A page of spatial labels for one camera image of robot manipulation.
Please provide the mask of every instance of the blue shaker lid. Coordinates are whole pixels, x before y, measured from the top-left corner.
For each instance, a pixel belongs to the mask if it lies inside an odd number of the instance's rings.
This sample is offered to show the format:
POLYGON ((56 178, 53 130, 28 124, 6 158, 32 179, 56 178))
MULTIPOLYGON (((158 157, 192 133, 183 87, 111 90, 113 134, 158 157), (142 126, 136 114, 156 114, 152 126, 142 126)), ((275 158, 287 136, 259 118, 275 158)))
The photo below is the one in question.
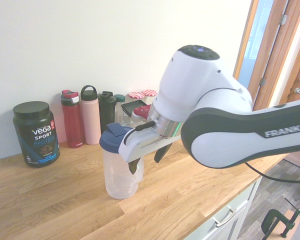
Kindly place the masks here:
POLYGON ((121 126, 118 122, 107 125, 108 129, 104 131, 100 138, 100 146, 114 154, 119 153, 119 147, 126 133, 131 130, 131 127, 121 126))

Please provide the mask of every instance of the protein powder container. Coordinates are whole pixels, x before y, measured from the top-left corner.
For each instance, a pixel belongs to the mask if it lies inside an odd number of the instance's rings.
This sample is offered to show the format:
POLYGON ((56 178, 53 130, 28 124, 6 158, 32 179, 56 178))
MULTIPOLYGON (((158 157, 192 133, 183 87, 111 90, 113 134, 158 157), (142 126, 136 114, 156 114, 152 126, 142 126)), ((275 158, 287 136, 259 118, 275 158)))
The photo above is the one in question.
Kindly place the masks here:
POLYGON ((27 165, 41 168, 55 162, 59 155, 54 115, 49 104, 28 101, 13 108, 13 124, 27 165))

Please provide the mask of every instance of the black water bottle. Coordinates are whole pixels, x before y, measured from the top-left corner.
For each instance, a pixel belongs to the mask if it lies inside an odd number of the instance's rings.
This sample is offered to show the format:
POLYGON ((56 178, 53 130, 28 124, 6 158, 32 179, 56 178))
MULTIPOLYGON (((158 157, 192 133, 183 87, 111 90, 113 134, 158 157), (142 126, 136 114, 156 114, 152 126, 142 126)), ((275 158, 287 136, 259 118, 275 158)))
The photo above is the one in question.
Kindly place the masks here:
POLYGON ((103 91, 98 95, 101 134, 108 129, 107 125, 115 122, 117 99, 111 91, 103 91))

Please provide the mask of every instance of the wooden countertop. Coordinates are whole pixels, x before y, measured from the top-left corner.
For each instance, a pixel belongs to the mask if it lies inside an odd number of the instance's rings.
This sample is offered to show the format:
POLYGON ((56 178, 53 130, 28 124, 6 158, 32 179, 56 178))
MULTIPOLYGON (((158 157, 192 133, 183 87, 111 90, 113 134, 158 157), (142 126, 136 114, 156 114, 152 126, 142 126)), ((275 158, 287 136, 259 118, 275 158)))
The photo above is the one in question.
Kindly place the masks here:
MULTIPOLYGON (((204 167, 177 141, 160 163, 147 155, 136 194, 116 200, 105 189, 99 145, 60 147, 43 168, 21 154, 0 159, 0 239, 179 240, 260 177, 245 165, 204 167)), ((285 156, 251 164, 267 172, 285 156)))

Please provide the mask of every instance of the clear plastic cup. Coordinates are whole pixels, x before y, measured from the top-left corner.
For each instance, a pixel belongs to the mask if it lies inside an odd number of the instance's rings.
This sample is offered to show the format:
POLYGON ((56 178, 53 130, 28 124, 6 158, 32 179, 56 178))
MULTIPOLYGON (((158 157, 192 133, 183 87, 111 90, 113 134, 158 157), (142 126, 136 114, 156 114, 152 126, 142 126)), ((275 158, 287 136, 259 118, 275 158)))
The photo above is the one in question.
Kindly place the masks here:
POLYGON ((104 180, 107 193, 114 199, 131 197, 138 189, 144 176, 144 159, 138 162, 136 172, 132 174, 129 165, 118 153, 103 150, 104 180))
POLYGON ((100 138, 103 149, 104 180, 107 193, 114 199, 131 197, 138 189, 139 182, 144 177, 144 159, 140 158, 136 171, 132 174, 129 164, 119 155, 120 144, 131 129, 119 123, 110 123, 108 130, 100 138))

